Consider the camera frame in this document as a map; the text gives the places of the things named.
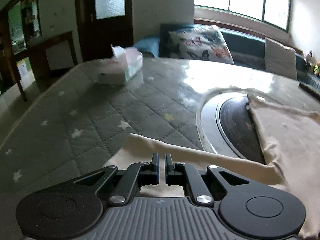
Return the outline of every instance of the sofa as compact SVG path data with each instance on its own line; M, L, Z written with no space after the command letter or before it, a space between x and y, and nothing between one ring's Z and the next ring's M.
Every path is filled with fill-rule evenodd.
M146 57L170 57L168 46L168 32L184 28L201 26L197 24L161 24L160 35L147 36L133 45ZM264 64L264 39L220 28L220 31L228 45L234 64L266 71ZM309 72L303 56L296 53L296 70L298 81L307 83L320 91L320 79Z

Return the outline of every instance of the brown wooden door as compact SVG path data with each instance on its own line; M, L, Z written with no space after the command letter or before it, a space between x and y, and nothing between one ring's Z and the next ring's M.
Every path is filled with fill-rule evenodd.
M132 0L76 0L84 61L110 58L110 45L133 44Z

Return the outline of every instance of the tissue box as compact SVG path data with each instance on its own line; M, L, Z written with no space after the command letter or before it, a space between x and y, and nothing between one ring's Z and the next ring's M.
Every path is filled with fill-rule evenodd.
M136 48L112 47L114 56L100 60L98 83L125 85L141 68L143 58Z

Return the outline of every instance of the window frame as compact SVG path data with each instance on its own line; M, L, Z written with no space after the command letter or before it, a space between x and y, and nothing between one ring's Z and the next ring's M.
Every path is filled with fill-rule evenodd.
M221 9L221 8L216 8L216 7L204 6L204 5L197 5L197 4L195 4L195 6L200 7L200 8L216 9L216 10L220 10L220 11L224 11L224 12L228 12L228 13L232 13L232 14L244 16L244 17L247 17L247 18L249 18L249 19L253 19L253 20L256 20L256 21L259 21L259 22L266 23L266 24L271 25L271 26L273 26L273 27L276 27L276 28L278 28L278 29L280 29L280 30L282 30L282 31L285 31L286 33L289 33L290 19L291 19L292 0L289 0L288 21L287 21L287 27L286 27L285 29L264 20L265 9L266 9L266 0L263 0L262 18L261 18L261 20L259 20L259 19L257 19L257 18L254 18L254 17L251 17L251 16L248 16L248 15L245 15L245 14L242 14L242 13L237 13L237 12L230 11L230 0L229 0L229 5L228 5L228 10Z

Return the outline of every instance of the folded cloth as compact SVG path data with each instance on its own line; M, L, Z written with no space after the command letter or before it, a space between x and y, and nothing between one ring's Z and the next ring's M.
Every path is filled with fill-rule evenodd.
M300 236L316 239L320 228L320 187L316 164L320 157L316 154L318 142L308 141L320 133L320 116L315 112L269 104L254 96L248 98L268 165L170 145L136 134L130 134L123 148L105 165L117 165L122 170L131 163L150 162L152 153L160 153L160 185L148 185L141 189L140 195L150 197L184 196L182 187L165 185L165 153L170 153L174 162L191 163L200 170L211 164L224 167L298 197L307 210Z

